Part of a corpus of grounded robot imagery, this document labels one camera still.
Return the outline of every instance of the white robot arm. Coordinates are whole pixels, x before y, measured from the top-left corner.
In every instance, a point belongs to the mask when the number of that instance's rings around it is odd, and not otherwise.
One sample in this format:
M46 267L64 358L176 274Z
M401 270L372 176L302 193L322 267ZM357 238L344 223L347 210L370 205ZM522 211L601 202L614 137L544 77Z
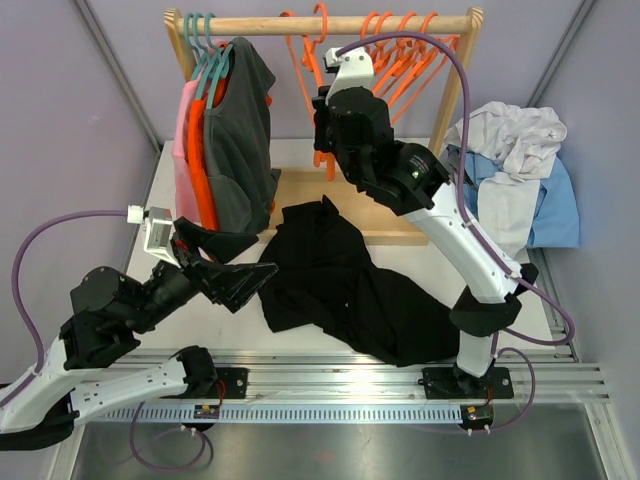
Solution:
M235 312L277 267L225 265L254 244L255 235L210 232L183 218L172 222L169 211L159 208L139 214L146 224L145 250L160 258L151 278L140 283L99 267L71 291L74 315L42 368L32 366L0 390L0 450L45 448L119 407L163 396L206 397L213 390L215 366L208 350L197 346L131 375L101 381L100 373L140 344L134 332L153 330L198 293Z
M333 153L345 178L376 202L389 207L424 232L467 283L451 312L460 329L456 368L472 379L492 364L493 335L511 325L520 311L516 279L506 276L473 236L458 211L456 185L426 147L394 140L389 110L370 91L371 57L356 48L339 57L325 55L336 77L313 100L315 149ZM537 270L509 258L476 224L503 261L533 282Z

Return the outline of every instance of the cable connector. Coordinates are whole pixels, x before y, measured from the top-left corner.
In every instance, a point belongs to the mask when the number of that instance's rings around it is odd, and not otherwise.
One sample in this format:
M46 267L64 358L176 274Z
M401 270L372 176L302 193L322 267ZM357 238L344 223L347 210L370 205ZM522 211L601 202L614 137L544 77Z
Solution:
M127 209L127 223L142 225L144 223L144 207L129 205Z
M475 226L475 225L477 225L477 224L478 224L478 220L476 220L476 217L474 217L473 215L471 215L471 218L469 219L469 221L468 221L468 222L464 222L464 223L462 224L462 226L463 226L464 228L469 228L471 225L474 225L474 226Z
M33 377L41 377L42 376L42 372L36 371L36 366L35 365L31 365L29 368L27 368L27 372L29 372L29 375L33 376Z

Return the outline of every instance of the wooden rod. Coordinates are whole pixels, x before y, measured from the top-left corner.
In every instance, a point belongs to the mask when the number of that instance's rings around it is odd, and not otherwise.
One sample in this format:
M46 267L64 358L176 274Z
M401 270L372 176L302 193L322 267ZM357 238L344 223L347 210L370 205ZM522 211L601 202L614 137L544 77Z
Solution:
M185 82L191 79L191 73L196 68L196 59L191 48L184 39L184 35L178 32L182 25L182 14L177 8L168 8L164 11L164 26L169 35L169 41L176 54Z
M380 28L380 33L395 32L404 17L388 17ZM426 17L413 17L405 25L404 30L418 32ZM366 17L329 17L329 35L359 35ZM376 18L369 24L367 33L373 34ZM184 32L183 22L176 25L180 35ZM204 35L204 19L197 22L198 35ZM247 17L247 18L212 18L209 20L211 35L320 35L322 33L322 17ZM463 34L471 30L471 17L438 16L431 19L427 33Z

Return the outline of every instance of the black mounting plate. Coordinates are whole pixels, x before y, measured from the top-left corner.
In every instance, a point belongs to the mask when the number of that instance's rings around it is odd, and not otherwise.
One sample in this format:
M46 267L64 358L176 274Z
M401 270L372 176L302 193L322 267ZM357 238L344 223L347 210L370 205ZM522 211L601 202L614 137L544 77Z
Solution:
M510 400L514 397L509 369L505 367L491 368L482 377L482 386L471 394L458 386L452 367L424 368L418 383L424 386L427 400L486 400L489 388L491 397L495 400Z
M248 369L216 367L216 373L218 374L218 381L222 380L227 389L227 393L224 395L225 400L244 400L247 397ZM204 398L217 400L219 398L218 387L214 384Z

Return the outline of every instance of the orange shirt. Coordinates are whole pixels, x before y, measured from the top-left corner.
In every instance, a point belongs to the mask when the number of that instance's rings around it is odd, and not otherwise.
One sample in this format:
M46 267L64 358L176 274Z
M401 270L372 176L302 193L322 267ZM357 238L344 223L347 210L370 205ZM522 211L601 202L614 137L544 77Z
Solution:
M207 170L204 164L204 111L207 106L206 98L194 100L189 113L189 129L187 133L187 158L189 161L189 173L193 191L196 194L200 223L208 230L218 230L218 217L216 215L213 194L207 179Z

